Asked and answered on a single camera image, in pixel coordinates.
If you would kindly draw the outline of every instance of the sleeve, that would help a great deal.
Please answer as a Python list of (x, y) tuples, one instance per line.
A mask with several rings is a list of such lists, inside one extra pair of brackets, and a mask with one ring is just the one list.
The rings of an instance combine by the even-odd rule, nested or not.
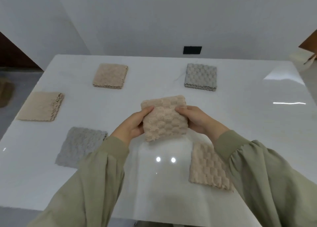
[(274, 150), (232, 130), (219, 137), (215, 150), (263, 227), (317, 226), (317, 185)]
[(77, 172), (28, 227), (107, 226), (121, 192), (128, 154), (128, 146), (110, 136), (81, 161)]

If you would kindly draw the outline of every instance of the white table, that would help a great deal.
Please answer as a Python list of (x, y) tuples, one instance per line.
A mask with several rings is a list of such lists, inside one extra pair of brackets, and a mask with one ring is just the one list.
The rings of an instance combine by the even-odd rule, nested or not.
[[(129, 66), (123, 89), (93, 87), (98, 65), (106, 62)], [(217, 91), (185, 88), (187, 63), (216, 66)], [(111, 133), (140, 110), (143, 100), (178, 94), (244, 137), (275, 149), (317, 183), (317, 107), (291, 62), (57, 55), (34, 91), (59, 91), (65, 99), (53, 122), (14, 120), (3, 136), (2, 206), (47, 206), (75, 173), (54, 164), (71, 127)], [(133, 140), (112, 216), (197, 226), (259, 226), (236, 191), (188, 182), (192, 141), (201, 138), (206, 139), (189, 130), (185, 136), (150, 144), (144, 137)]]

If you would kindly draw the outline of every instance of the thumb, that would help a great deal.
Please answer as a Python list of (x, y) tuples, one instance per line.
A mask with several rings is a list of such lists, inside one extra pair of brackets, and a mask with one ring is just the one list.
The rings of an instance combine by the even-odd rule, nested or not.
[(184, 115), (186, 117), (188, 117), (188, 115), (190, 114), (190, 110), (183, 107), (176, 107), (175, 111), (177, 111), (179, 114)]
[(149, 107), (142, 109), (139, 113), (142, 115), (142, 117), (145, 117), (150, 112), (152, 112), (153, 109), (154, 109), (154, 106), (149, 106)]

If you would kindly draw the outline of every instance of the sleeve cuff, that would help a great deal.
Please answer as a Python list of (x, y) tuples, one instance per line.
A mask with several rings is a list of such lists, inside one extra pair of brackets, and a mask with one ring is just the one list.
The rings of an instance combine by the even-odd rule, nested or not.
[(129, 148), (124, 142), (117, 137), (110, 136), (104, 140), (99, 147), (98, 151), (107, 152), (109, 155), (117, 159), (118, 163), (122, 166), (129, 155)]
[(231, 154), (241, 146), (248, 144), (250, 141), (240, 136), (233, 130), (229, 130), (218, 138), (214, 146), (216, 153), (228, 163)]

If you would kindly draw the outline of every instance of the left hand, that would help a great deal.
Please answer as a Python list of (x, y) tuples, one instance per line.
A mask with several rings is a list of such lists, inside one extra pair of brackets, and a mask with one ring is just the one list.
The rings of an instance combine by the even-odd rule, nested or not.
[(117, 137), (121, 141), (123, 141), (127, 147), (130, 144), (130, 141), (140, 136), (144, 133), (143, 129), (143, 118), (148, 115), (152, 110), (154, 109), (154, 106), (150, 106), (147, 108), (144, 108), (140, 112), (133, 113), (130, 117), (128, 117), (126, 120), (123, 121), (111, 134), (113, 137)]

